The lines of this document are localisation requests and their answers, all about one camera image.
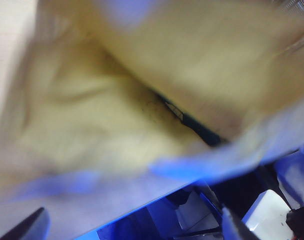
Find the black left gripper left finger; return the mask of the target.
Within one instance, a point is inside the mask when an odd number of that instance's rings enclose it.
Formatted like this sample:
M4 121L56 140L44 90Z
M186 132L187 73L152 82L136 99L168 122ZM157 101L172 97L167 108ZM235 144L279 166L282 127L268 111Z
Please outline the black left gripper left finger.
M0 240L46 240L50 225L49 212L40 207L1 236Z

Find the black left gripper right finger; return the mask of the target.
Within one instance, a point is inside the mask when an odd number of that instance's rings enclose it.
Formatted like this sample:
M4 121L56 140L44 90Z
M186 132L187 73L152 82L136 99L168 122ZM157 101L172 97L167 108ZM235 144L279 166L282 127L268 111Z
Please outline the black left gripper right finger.
M225 240L256 240L257 236L229 208L222 208L222 234Z

